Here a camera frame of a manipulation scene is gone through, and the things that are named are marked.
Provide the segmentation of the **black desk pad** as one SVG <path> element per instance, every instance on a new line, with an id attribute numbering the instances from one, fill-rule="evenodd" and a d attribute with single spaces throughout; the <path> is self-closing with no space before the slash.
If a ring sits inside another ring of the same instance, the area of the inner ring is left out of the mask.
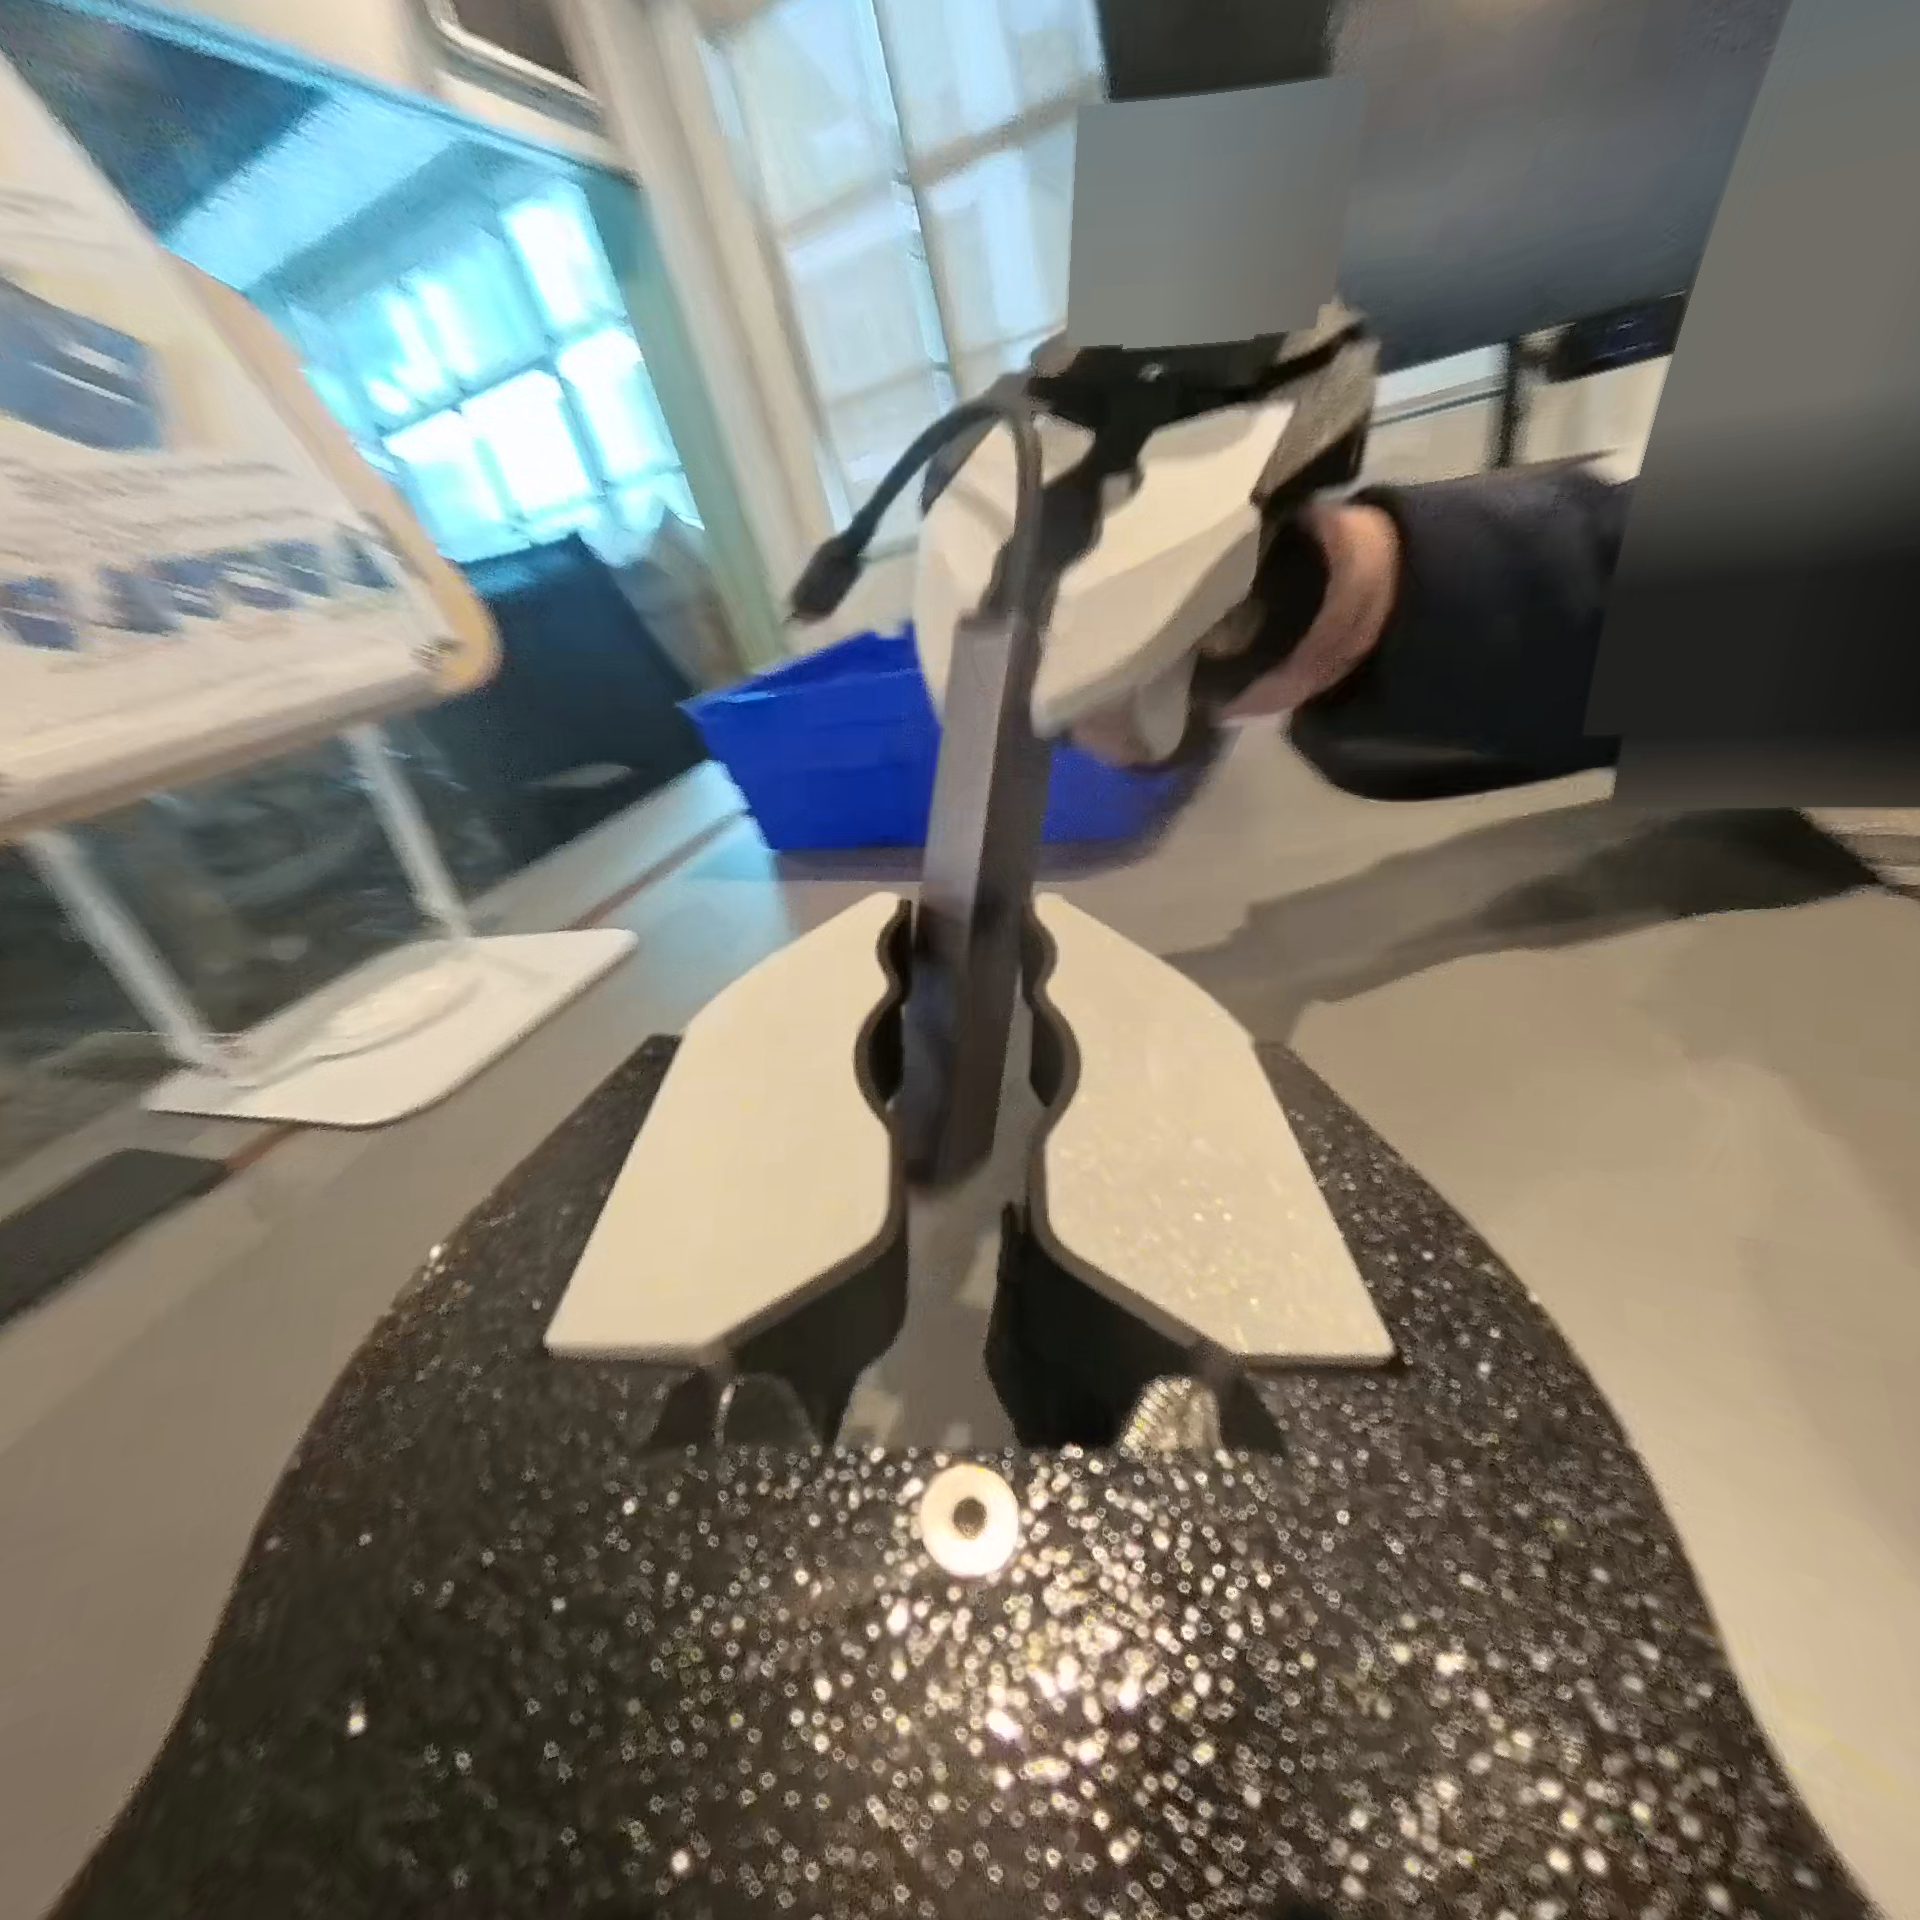
<path id="1" fill-rule="evenodd" d="M 176 1207 L 212 1193 L 228 1165 L 152 1148 L 96 1160 L 2 1217 L 2 1325 L 43 1307 L 63 1284 Z"/>

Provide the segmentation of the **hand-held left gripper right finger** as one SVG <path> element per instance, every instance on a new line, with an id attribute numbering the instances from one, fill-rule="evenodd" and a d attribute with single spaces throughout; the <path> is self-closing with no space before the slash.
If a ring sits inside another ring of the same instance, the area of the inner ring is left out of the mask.
<path id="1" fill-rule="evenodd" d="M 1170 961 L 1042 897 L 1036 1125 L 1002 1213 L 990 1382 L 1021 1445 L 1118 1445 L 1171 1392 L 1196 1445 L 1276 1445 L 1258 1386 L 1391 1367 L 1250 1031 Z"/>

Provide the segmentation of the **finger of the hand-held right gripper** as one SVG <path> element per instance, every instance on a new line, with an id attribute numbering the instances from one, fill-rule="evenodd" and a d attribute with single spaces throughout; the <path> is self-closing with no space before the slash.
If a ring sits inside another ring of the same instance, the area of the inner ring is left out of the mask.
<path id="1" fill-rule="evenodd" d="M 1132 493 L 1103 507 L 1054 597 L 1032 689 L 1042 739 L 1100 723 L 1128 739 L 1186 736 L 1202 640 L 1252 592 L 1256 485 L 1297 410 L 1239 404 L 1148 438 Z"/>
<path id="2" fill-rule="evenodd" d="M 922 513 L 914 574 L 919 660 L 949 660 L 978 608 L 1020 515 L 1020 450 L 985 432 L 940 480 Z"/>

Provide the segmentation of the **blue plastic bin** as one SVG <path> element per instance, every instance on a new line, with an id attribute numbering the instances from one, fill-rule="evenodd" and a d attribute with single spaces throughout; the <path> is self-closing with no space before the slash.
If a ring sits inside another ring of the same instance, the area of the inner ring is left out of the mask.
<path id="1" fill-rule="evenodd" d="M 908 624 L 805 653 L 686 701 L 765 845 L 788 856 L 921 850 L 943 730 Z M 1201 769 L 1126 770 L 1054 749 L 1043 845 L 1115 848 L 1186 804 Z"/>

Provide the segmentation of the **wooden board with instruction sheet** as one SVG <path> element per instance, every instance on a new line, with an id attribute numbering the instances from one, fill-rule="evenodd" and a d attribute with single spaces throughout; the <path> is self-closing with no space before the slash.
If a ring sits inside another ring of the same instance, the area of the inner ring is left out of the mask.
<path id="1" fill-rule="evenodd" d="M 492 678 L 276 327 L 2 82 L 5 840 Z"/>

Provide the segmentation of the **white board stand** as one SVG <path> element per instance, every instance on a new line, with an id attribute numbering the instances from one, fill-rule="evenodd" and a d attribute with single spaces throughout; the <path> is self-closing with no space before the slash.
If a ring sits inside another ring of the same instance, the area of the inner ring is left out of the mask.
<path id="1" fill-rule="evenodd" d="M 430 937 L 238 1037 L 212 1031 L 71 828 L 24 834 L 30 865 L 174 1063 L 143 1095 L 145 1111 L 267 1129 L 386 1129 L 462 1092 L 635 956 L 637 935 L 613 925 L 479 932 L 386 735 L 352 728 L 344 746 Z"/>

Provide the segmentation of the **dark grey usb hub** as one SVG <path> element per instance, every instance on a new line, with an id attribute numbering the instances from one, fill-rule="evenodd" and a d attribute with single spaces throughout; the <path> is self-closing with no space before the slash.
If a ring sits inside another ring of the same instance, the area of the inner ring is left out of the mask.
<path id="1" fill-rule="evenodd" d="M 951 636 L 902 1016 L 897 1120 L 921 1191 L 962 1183 L 996 1143 L 1050 777 L 1036 664 L 1015 615 L 977 612 Z"/>

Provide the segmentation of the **person's right hand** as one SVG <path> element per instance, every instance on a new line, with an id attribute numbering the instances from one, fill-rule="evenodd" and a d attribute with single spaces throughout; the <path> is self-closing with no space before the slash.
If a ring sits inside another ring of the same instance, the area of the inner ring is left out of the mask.
<path id="1" fill-rule="evenodd" d="M 1250 597 L 1202 643 L 1196 708 L 1294 716 L 1350 681 L 1393 612 L 1402 559 L 1384 510 L 1310 501 L 1268 543 Z"/>

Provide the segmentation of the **person's right forearm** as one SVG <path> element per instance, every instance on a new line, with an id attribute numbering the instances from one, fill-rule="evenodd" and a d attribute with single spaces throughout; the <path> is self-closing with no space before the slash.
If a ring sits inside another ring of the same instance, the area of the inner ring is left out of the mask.
<path id="1" fill-rule="evenodd" d="M 1346 496 L 1402 533 L 1384 632 L 1291 745 L 1362 800 L 1438 800 L 1619 763 L 1589 693 L 1635 480 L 1592 462 Z"/>

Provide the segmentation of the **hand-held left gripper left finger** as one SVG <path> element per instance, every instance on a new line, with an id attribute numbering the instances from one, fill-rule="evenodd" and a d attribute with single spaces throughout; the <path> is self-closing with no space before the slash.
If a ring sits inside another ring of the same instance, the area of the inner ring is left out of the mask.
<path id="1" fill-rule="evenodd" d="M 543 1348 L 690 1386 L 736 1445 L 773 1403 L 831 1445 L 898 1338 L 908 1203 L 891 1104 L 914 909 L 872 894 L 686 1027 Z"/>

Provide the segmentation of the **black office chair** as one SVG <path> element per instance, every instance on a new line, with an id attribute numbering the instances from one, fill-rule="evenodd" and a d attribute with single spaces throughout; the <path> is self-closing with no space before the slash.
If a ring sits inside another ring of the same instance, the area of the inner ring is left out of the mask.
<path id="1" fill-rule="evenodd" d="M 573 533 L 462 565 L 492 620 L 492 678 L 421 730 L 526 868 L 709 760 L 684 706 L 693 689 Z"/>

